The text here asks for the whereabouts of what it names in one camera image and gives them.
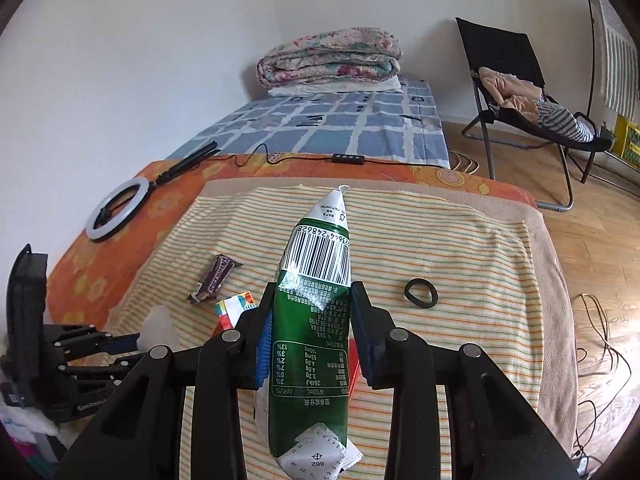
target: orange floral blanket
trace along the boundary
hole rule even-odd
[[[265,176],[390,180],[497,196],[536,206],[533,197],[523,189],[457,171],[370,162],[363,166],[350,166],[319,160],[321,155],[296,156],[301,158],[272,165],[263,155],[254,155],[243,168],[238,168],[233,159],[212,157],[159,187],[135,218],[110,239],[95,244],[82,232],[57,263],[47,282],[47,305],[53,321],[92,323],[101,328],[109,311],[128,290],[138,269],[209,180]],[[239,164],[245,160],[245,156],[238,156]],[[175,162],[152,162],[139,175],[153,180]]]

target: blue checkered bed sheet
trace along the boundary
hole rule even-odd
[[[225,153],[348,153],[449,167],[428,83],[400,78],[400,92],[338,92],[253,101],[200,132],[168,158],[216,140]]]

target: chair backrest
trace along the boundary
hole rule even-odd
[[[538,59],[526,34],[485,27],[461,18],[456,21],[471,70],[477,72],[485,66],[545,87]]]

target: brown candy wrapper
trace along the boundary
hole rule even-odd
[[[202,280],[198,282],[196,290],[194,290],[187,298],[191,304],[197,304],[210,298],[215,299],[225,281],[227,275],[234,267],[241,267],[242,264],[234,259],[219,254],[213,261]]]

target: barcode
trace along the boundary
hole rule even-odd
[[[336,285],[351,285],[349,239],[319,227],[296,227],[281,268]]]

